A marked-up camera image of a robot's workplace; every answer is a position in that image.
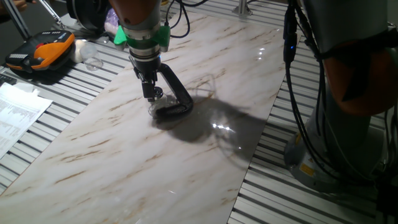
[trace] yellow label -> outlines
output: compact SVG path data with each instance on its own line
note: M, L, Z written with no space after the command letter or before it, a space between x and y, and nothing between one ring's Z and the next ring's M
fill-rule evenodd
M297 137L296 137L296 142L295 142L296 145L299 144L300 140L301 140L301 134L299 133L299 134L297 135Z
M301 164L300 170L303 171L304 173L308 174L311 177L313 176L314 169L312 169L311 167L305 165L304 163Z

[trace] clear plastic container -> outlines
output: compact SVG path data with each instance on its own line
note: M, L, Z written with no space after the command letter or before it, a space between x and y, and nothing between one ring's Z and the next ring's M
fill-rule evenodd
M103 66L100 55L93 45L86 44L82 47L80 49L80 55L89 71L95 71Z

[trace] robotic arm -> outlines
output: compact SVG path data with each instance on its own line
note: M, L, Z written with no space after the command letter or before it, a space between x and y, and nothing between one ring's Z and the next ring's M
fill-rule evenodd
M144 98L154 103L163 96L155 86L161 73L178 104L160 108L155 119L179 119L192 111L193 100L169 66L161 63L160 53L168 51L170 27L160 26L160 0L110 0L119 17L119 30L114 43L119 50L130 49L130 61L141 79Z

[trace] black cable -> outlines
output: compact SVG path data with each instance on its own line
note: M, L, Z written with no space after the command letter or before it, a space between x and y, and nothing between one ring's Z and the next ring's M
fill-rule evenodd
M172 7L174 1L175 1L175 0L173 0L173 1L170 3L170 5L168 6L168 8L167 8L167 11L166 11L166 21L165 21L165 23L164 23L164 26L169 26L169 12L170 12L170 8Z
M388 124L387 124L387 117L388 117L388 110L384 112L384 127L386 129L386 140L387 140L387 146L390 144L390 135L388 131Z
M252 2L262 2L262 1L259 1L259 0L250 0L250 1L248 1L247 4L250 4L250 3L252 3Z
M187 6L187 7L197 7L197 6L200 6L200 5L203 4L203 3L206 3L207 1L209 1L209 0L203 0L203 1L198 2L198 3L196 3L196 4L187 4L187 3L183 3L183 2L182 2L182 4L183 4L184 6Z
M189 22L188 13L187 13L187 11L185 10L184 3L182 2L182 0L177 0L177 2L180 3L180 5L181 5L181 7L182 7L182 11L184 12L185 19L187 20L188 29L187 29L187 32L186 32L184 35L181 35L181 36L170 35L170 36L173 37L173 38L184 38L184 37L186 37L186 36L189 34L189 32L191 31L191 24L190 24L190 22Z
M178 16L178 20L176 21L176 23L172 27L170 27L170 29L173 29L174 27L176 27L178 25L178 23L181 20L181 16L182 16L182 5L180 4L180 15Z

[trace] white paper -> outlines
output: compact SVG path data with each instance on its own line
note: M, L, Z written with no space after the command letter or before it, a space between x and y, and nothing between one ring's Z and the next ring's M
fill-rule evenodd
M8 83L0 87L0 158L51 103L52 100L26 93Z

